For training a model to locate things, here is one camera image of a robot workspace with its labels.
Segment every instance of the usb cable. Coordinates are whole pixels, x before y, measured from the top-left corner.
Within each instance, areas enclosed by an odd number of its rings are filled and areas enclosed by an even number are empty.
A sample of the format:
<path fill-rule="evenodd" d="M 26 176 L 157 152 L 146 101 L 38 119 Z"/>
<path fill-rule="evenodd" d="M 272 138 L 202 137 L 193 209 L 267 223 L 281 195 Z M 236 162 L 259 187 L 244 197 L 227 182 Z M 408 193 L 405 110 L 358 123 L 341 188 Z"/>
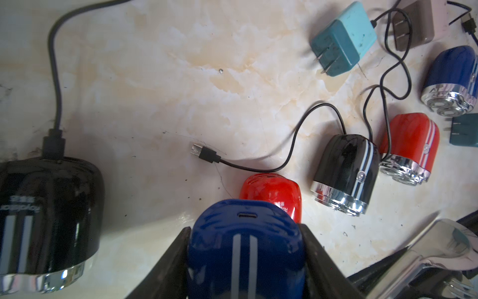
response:
<path fill-rule="evenodd" d="M 234 163 L 231 163 L 231 162 L 228 162 L 226 160 L 221 159 L 221 156 L 219 156 L 212 149 L 210 149 L 208 147 L 205 147 L 205 146 L 200 146 L 198 144 L 193 145 L 193 148 L 191 149 L 191 153 L 198 156 L 199 159 L 202 159 L 204 161 L 208 161 L 209 163 L 213 163 L 213 162 L 223 163 L 223 164 L 226 164 L 228 166 L 231 166 L 231 167 L 234 167 L 234 168 L 237 168 L 237 169 L 242 169 L 242 170 L 247 170 L 247 171 L 252 171 L 252 172 L 259 172 L 259 173 L 271 173 L 271 172 L 279 171 L 282 168 L 284 168 L 287 165 L 287 163 L 289 163 L 289 160 L 292 157 L 292 151 L 294 150 L 295 139 L 297 138 L 297 133 L 299 133 L 299 129 L 300 129 L 302 123 L 305 121 L 307 116 L 309 116 L 309 114 L 312 113 L 312 111 L 314 111 L 317 108 L 323 107 L 323 106 L 329 106 L 335 111 L 335 113 L 337 113 L 338 119 L 340 120 L 340 125 L 342 126 L 342 131 L 344 132 L 344 134 L 347 134 L 347 131 L 345 130 L 345 125 L 344 125 L 344 121 L 342 119 L 342 116 L 340 115 L 340 113 L 338 112 L 337 108 L 334 105 L 329 104 L 329 103 L 321 103 L 321 104 L 315 105 L 314 107 L 309 109 L 302 116 L 299 123 L 295 127 L 295 132 L 294 132 L 294 136 L 292 138 L 292 144 L 291 144 L 291 149 L 289 151 L 289 155 L 287 156 L 287 159 L 285 160 L 285 162 L 277 168 L 274 168 L 274 169 L 256 169 L 256 168 L 250 168 L 250 167 L 245 167 L 245 166 L 241 166 L 241 165 L 236 165 Z"/>
<path fill-rule="evenodd" d="M 478 46 L 478 39 L 475 35 L 477 25 L 475 23 L 475 20 L 471 17 L 471 13 L 467 13 L 466 15 L 461 17 L 461 27 L 463 27 L 463 30 L 465 30 L 466 33 L 471 35 L 471 37 Z"/>

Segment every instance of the brand logo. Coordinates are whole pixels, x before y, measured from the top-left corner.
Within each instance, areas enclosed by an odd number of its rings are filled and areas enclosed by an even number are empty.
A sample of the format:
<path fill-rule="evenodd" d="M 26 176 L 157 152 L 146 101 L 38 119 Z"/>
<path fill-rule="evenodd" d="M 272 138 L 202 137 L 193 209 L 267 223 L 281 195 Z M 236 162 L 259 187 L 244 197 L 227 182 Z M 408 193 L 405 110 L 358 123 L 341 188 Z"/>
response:
<path fill-rule="evenodd" d="M 12 195 L 10 196 L 10 203 L 8 205 L 1 205 L 0 210 L 4 211 L 23 211 L 29 210 L 34 211 L 35 213 L 39 213 L 41 208 L 39 206 L 32 205 L 35 203 L 34 196 L 20 196 L 20 195 Z"/>

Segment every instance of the shaver body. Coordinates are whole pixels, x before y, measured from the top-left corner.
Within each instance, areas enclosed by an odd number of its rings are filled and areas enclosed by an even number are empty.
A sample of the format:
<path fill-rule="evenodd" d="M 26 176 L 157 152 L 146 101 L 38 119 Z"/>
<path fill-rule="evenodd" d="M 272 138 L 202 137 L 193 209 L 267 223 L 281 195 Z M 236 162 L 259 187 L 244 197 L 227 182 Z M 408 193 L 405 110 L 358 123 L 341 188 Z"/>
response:
<path fill-rule="evenodd" d="M 380 171 L 398 182 L 416 186 L 427 182 L 432 172 L 440 131 L 424 113 L 399 114 L 390 122 L 390 157 L 380 163 Z M 387 154 L 385 134 L 380 153 Z"/>
<path fill-rule="evenodd" d="M 75 282 L 98 250 L 103 205 L 103 178 L 87 161 L 2 164 L 1 293 L 48 293 Z"/>
<path fill-rule="evenodd" d="M 438 114 L 456 117 L 473 110 L 477 102 L 478 59 L 470 46 L 440 53 L 422 91 L 422 102 Z"/>
<path fill-rule="evenodd" d="M 379 172 L 377 147 L 361 135 L 335 135 L 314 176 L 315 200 L 348 215 L 365 214 Z"/>

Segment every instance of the prong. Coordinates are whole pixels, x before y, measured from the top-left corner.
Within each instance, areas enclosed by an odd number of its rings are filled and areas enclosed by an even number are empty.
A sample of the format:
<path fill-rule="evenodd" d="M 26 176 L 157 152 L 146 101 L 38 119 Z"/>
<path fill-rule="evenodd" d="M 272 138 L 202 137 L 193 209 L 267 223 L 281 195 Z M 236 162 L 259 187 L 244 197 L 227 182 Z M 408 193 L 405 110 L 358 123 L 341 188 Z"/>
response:
<path fill-rule="evenodd" d="M 402 35 L 397 36 L 396 38 L 398 39 L 398 38 L 404 37 L 404 36 L 409 35 L 409 34 L 410 34 L 410 33 L 404 33 L 404 34 L 402 34 Z"/>
<path fill-rule="evenodd" d="M 191 153 L 193 155 L 196 155 L 196 156 L 199 156 L 199 154 L 201 153 L 201 150 L 203 149 L 202 146 L 198 145 L 198 144 L 193 144 L 193 147 L 191 148 Z"/>
<path fill-rule="evenodd" d="M 329 63 L 329 65 L 327 65 L 327 67 L 324 68 L 324 70 L 321 72 L 321 74 L 328 72 L 328 70 L 331 68 L 331 66 L 334 64 L 334 62 L 337 61 L 337 59 L 338 59 L 338 57 L 335 58 L 331 63 Z"/>
<path fill-rule="evenodd" d="M 322 55 L 324 55 L 324 53 L 327 52 L 328 49 L 330 49 L 330 46 L 331 46 L 331 45 L 332 45 L 332 44 L 328 45 L 327 48 L 326 48 L 324 51 L 322 51 L 322 52 L 319 54 L 319 56 L 317 56 L 317 58 L 316 58 L 317 61 L 319 61 L 319 59 L 322 57 Z"/>

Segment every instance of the white counter surface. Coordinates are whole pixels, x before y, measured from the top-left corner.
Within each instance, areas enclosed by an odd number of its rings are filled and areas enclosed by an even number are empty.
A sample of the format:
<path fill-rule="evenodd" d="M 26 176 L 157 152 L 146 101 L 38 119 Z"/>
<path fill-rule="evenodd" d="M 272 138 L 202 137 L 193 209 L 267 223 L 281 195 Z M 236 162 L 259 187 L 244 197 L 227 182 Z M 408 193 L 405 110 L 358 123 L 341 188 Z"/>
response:
<path fill-rule="evenodd" d="M 60 15 L 92 2 L 2 2 L 2 160 L 39 155 L 54 117 L 48 31 Z M 391 2 L 363 4 L 374 18 Z M 461 2 L 471 5 L 476 17 L 477 3 Z M 199 160 L 189 153 L 193 142 L 208 144 L 224 159 L 246 166 L 276 167 L 287 157 L 291 130 L 319 100 L 338 107 L 348 133 L 366 136 L 361 116 L 366 96 L 361 92 L 378 84 L 396 62 L 382 48 L 385 24 L 377 26 L 379 40 L 360 68 L 335 78 L 320 74 L 308 42 L 350 3 L 133 0 L 70 20 L 56 38 L 66 154 L 100 168 L 106 204 L 93 269 L 49 297 L 125 297 L 183 227 L 192 226 L 211 204 L 239 195 L 252 173 Z M 461 12 L 448 9 L 449 19 Z M 394 49 L 393 37 L 390 42 Z M 403 247 L 436 212 L 457 220 L 478 209 L 478 149 L 449 144 L 451 122 L 419 101 L 432 60 L 463 44 L 477 50 L 457 22 L 444 39 L 410 51 L 406 63 L 413 91 L 404 101 L 390 98 L 388 107 L 391 118 L 424 112 L 438 124 L 435 166 L 429 182 L 418 187 L 380 174 L 366 215 L 353 218 L 312 199 L 309 187 L 318 160 L 340 129 L 328 108 L 315 111 L 303 124 L 292 159 L 279 173 L 300 185 L 303 222 L 344 275 Z M 397 94 L 405 92 L 399 67 L 385 83 Z M 383 112 L 378 92 L 368 114 L 380 138 Z"/>

